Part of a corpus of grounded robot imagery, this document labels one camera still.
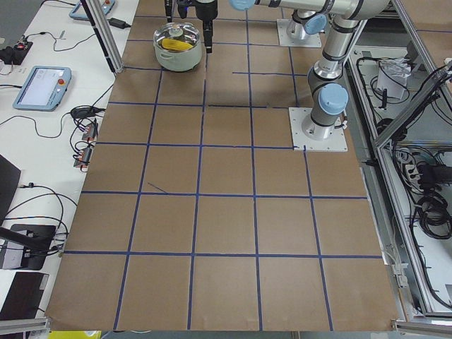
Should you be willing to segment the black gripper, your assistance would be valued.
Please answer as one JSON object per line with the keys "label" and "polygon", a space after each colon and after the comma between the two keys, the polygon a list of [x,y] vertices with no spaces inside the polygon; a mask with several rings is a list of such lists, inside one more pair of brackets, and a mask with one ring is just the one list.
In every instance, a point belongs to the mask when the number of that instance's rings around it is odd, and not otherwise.
{"label": "black gripper", "polygon": [[[192,0],[176,0],[177,12],[180,18],[187,18],[189,7],[193,6]],[[174,1],[165,0],[165,16],[167,22],[172,22],[174,18]]]}
{"label": "black gripper", "polygon": [[203,21],[203,37],[207,53],[213,52],[213,20],[217,16],[217,0],[196,0],[196,17]]}

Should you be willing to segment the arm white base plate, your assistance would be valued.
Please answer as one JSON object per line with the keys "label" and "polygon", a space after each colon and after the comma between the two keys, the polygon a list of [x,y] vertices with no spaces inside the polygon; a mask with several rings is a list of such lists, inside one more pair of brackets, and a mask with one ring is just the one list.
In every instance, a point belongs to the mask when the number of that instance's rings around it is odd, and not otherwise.
{"label": "arm white base plate", "polygon": [[319,32],[309,34],[304,25],[292,19],[277,19],[278,40],[282,47],[321,48]]}
{"label": "arm white base plate", "polygon": [[340,118],[332,126],[318,126],[311,119],[309,107],[290,107],[289,117],[293,150],[330,153],[348,151]]}

